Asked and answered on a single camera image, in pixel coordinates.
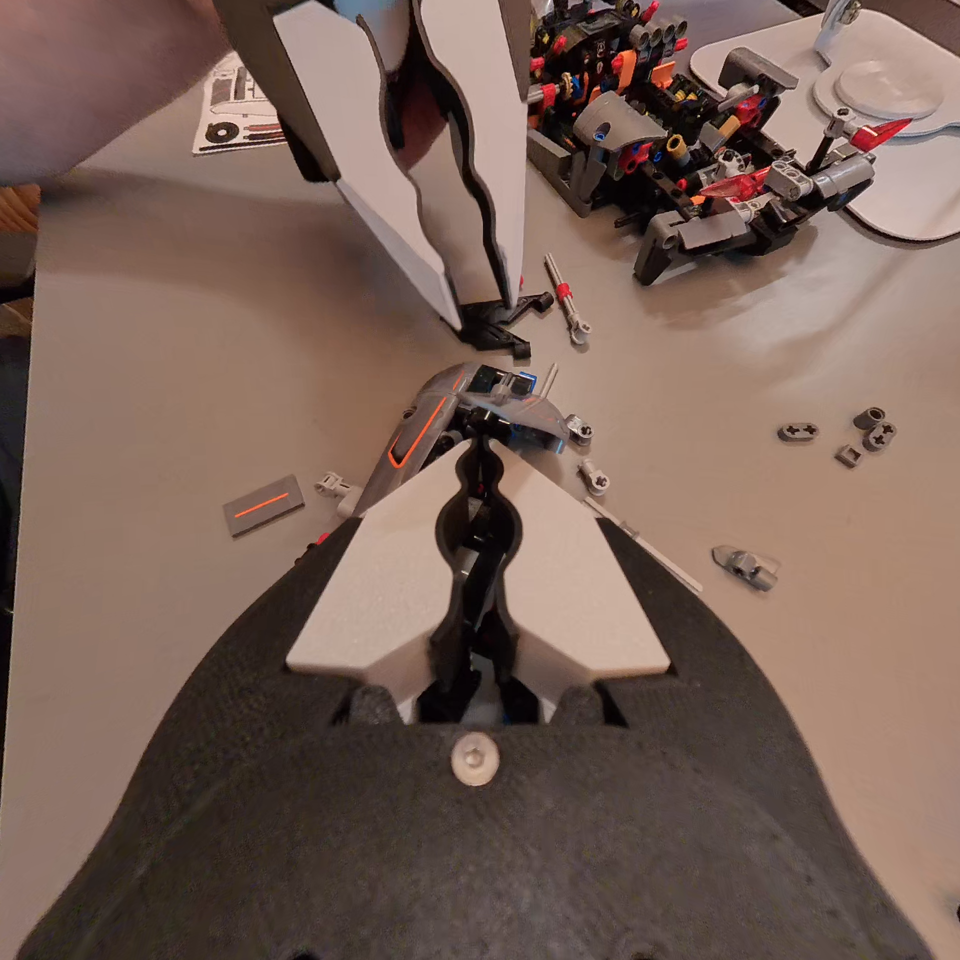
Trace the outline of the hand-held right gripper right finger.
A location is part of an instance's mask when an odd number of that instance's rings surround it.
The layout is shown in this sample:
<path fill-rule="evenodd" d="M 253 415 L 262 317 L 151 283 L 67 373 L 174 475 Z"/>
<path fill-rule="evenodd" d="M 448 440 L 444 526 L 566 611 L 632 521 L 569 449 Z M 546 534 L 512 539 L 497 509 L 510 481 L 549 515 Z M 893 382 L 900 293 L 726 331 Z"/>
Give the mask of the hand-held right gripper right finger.
<path fill-rule="evenodd" d="M 513 675 L 557 706 L 569 688 L 666 673 L 670 658 L 598 518 L 499 441 L 489 448 L 521 528 L 503 573 Z"/>

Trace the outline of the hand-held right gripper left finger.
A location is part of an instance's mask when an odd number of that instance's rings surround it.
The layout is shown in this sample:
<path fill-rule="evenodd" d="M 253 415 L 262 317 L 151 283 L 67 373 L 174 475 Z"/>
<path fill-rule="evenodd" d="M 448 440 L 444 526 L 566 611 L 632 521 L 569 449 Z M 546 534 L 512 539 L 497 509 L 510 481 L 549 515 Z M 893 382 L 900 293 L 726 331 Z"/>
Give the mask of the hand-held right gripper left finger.
<path fill-rule="evenodd" d="M 470 483 L 458 464 L 473 446 L 460 442 L 364 513 L 286 655 L 291 671 L 383 687 L 411 721 L 462 570 Z"/>

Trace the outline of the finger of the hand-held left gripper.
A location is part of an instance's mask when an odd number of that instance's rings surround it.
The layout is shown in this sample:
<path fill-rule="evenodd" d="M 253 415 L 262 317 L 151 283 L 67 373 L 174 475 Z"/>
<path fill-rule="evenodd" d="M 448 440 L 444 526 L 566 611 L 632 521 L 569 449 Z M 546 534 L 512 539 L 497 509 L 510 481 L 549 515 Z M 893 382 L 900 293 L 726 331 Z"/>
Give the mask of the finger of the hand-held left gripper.
<path fill-rule="evenodd" d="M 330 178 L 417 292 L 452 330 L 462 318 L 444 259 L 426 237 L 417 186 L 397 162 L 385 121 L 385 78 L 369 33 L 320 2 L 273 26 L 337 168 Z"/>
<path fill-rule="evenodd" d="M 518 305 L 524 243 L 526 104 L 497 1 L 414 1 L 427 84 L 456 133 L 463 186 L 483 225 L 501 302 Z"/>

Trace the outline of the grey lego assembly orange stripe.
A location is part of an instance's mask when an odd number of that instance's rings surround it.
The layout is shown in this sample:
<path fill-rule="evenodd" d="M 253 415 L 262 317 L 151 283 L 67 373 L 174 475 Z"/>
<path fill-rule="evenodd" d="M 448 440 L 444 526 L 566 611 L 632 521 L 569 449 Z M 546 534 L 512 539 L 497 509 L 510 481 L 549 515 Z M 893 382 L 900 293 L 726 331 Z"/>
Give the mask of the grey lego assembly orange stripe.
<path fill-rule="evenodd" d="M 352 485 L 351 495 L 339 500 L 337 517 L 360 517 L 450 450 L 477 436 L 497 439 L 511 450 L 537 447 L 560 453 L 570 438 L 565 425 L 568 415 L 548 398 L 556 374 L 557 367 L 552 366 L 539 386 L 533 374 L 477 361 L 440 371 L 402 413 L 366 485 Z M 461 720 L 481 685 L 474 655 L 494 661 L 494 642 L 483 621 L 495 604 L 495 576 L 506 550 L 495 539 L 493 497 L 484 476 L 479 472 L 469 481 L 467 526 L 455 554 L 456 578 L 463 582 L 465 659 L 450 689 L 435 683 L 416 699 L 417 717 L 425 722 Z"/>

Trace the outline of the lego car chassis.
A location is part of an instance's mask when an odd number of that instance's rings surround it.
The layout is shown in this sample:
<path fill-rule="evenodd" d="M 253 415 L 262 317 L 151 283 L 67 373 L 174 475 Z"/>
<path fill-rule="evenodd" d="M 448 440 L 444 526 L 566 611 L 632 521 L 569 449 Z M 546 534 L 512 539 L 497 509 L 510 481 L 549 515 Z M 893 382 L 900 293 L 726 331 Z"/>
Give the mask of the lego car chassis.
<path fill-rule="evenodd" d="M 733 48 L 714 92 L 676 72 L 688 23 L 655 23 L 659 2 L 533 5 L 527 158 L 580 217 L 613 205 L 616 228 L 642 229 L 633 273 L 644 286 L 677 256 L 785 247 L 862 194 L 875 151 L 919 116 L 831 107 L 798 160 L 765 131 L 799 82 L 768 58 Z"/>

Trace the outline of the small black lego panel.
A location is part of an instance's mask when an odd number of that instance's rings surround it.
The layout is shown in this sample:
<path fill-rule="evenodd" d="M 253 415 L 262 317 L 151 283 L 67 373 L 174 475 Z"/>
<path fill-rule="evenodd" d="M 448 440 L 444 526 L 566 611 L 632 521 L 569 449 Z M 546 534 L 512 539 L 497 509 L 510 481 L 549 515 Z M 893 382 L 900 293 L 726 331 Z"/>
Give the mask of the small black lego panel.
<path fill-rule="evenodd" d="M 461 307 L 462 327 L 458 333 L 461 342 L 481 353 L 508 352 L 515 361 L 529 361 L 532 347 L 519 337 L 512 325 L 530 310 L 542 315 L 555 303 L 554 294 L 521 295 L 515 306 L 505 306 L 497 300 L 477 301 Z"/>

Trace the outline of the person's left forearm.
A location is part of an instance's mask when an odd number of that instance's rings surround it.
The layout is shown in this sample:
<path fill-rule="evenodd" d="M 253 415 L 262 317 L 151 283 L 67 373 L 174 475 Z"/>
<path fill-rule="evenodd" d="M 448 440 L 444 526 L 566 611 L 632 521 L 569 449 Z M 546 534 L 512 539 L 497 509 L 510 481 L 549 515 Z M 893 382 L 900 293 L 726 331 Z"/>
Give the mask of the person's left forearm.
<path fill-rule="evenodd" d="M 228 50 L 210 1 L 3 1 L 2 186 L 68 172 Z"/>

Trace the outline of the black lego tile red stripe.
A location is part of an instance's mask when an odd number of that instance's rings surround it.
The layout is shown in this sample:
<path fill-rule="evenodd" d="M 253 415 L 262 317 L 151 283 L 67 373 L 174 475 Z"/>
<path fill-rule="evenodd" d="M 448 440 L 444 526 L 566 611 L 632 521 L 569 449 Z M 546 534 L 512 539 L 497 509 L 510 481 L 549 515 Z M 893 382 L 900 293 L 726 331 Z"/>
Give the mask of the black lego tile red stripe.
<path fill-rule="evenodd" d="M 295 474 L 287 474 L 222 505 L 227 532 L 237 540 L 305 507 Z"/>

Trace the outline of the scattered small lego pieces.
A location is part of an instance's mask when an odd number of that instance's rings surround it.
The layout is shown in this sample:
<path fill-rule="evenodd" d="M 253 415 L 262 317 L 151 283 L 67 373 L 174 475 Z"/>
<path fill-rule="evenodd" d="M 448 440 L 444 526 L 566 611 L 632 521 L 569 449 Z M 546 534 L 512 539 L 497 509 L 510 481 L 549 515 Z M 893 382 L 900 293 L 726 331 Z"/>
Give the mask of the scattered small lego pieces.
<path fill-rule="evenodd" d="M 565 418 L 564 424 L 568 432 L 568 438 L 575 445 L 586 447 L 593 440 L 593 426 L 588 424 L 578 414 L 569 414 Z M 601 505 L 599 500 L 606 494 L 610 486 L 610 480 L 609 476 L 604 471 L 598 469 L 589 457 L 583 457 L 578 464 L 578 474 L 580 474 L 582 483 L 588 492 L 588 496 L 582 500 L 582 505 L 592 513 L 594 517 L 612 523 L 614 527 L 625 533 L 630 540 L 640 545 L 665 570 L 677 579 L 678 582 L 683 583 L 694 593 L 702 593 L 703 587 L 700 582 L 693 579 L 676 563 L 643 539 L 629 525 L 623 523 Z M 757 592 L 767 593 L 771 591 L 778 582 L 775 571 L 762 563 L 756 555 L 748 551 L 733 546 L 719 545 L 712 548 L 711 557 L 719 568 L 725 570 L 726 573 L 736 577 Z"/>

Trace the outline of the grey lego axle red bushes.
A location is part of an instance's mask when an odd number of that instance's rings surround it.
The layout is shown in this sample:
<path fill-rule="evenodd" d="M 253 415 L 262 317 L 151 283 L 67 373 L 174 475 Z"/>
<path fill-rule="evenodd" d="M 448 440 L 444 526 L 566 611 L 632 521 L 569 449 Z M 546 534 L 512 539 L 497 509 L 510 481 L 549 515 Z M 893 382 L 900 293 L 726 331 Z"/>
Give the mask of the grey lego axle red bushes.
<path fill-rule="evenodd" d="M 568 335 L 574 346 L 586 346 L 592 334 L 592 327 L 582 319 L 577 309 L 570 284 L 564 281 L 552 253 L 547 252 L 544 255 L 544 267 L 549 280 L 554 288 L 554 294 L 558 305 L 566 321 Z"/>

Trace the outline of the person's left hand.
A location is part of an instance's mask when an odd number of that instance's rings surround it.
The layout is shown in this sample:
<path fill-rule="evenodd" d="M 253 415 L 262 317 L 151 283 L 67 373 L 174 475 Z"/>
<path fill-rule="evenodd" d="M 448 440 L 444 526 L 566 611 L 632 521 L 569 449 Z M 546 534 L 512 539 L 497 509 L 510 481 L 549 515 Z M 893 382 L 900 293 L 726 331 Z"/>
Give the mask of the person's left hand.
<path fill-rule="evenodd" d="M 410 172 L 448 125 L 434 92 L 416 71 L 400 71 L 387 85 L 387 130 L 399 166 Z"/>

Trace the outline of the sticker sheet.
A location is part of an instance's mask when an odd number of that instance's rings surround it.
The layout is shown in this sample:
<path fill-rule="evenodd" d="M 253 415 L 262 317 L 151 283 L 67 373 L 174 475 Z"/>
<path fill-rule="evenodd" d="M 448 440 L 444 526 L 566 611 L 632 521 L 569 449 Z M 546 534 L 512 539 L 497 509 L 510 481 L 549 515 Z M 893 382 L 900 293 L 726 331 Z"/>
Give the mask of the sticker sheet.
<path fill-rule="evenodd" d="M 238 54 L 230 52 L 204 81 L 192 155 L 205 157 L 285 144 L 274 106 Z"/>

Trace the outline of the white stand base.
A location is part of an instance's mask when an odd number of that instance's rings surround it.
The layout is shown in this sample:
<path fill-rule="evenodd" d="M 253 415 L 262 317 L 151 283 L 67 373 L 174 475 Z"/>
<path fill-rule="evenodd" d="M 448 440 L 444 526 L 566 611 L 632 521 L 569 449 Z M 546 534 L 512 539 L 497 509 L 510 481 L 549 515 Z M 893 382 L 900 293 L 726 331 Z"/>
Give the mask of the white stand base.
<path fill-rule="evenodd" d="M 870 71 L 889 77 L 878 96 L 851 107 L 867 122 L 871 105 L 902 105 L 908 95 L 922 111 L 884 145 L 875 149 L 873 184 L 853 200 L 850 211 L 865 226 L 893 238 L 938 241 L 958 234 L 958 56 L 900 21 L 864 9 L 846 24 L 839 10 L 718 41 L 691 57 L 694 75 L 715 90 L 727 55 L 749 48 L 798 79 L 784 94 L 766 131 L 807 162 L 821 141 L 831 115 L 846 107 L 837 94 L 844 87 L 865 91 Z"/>

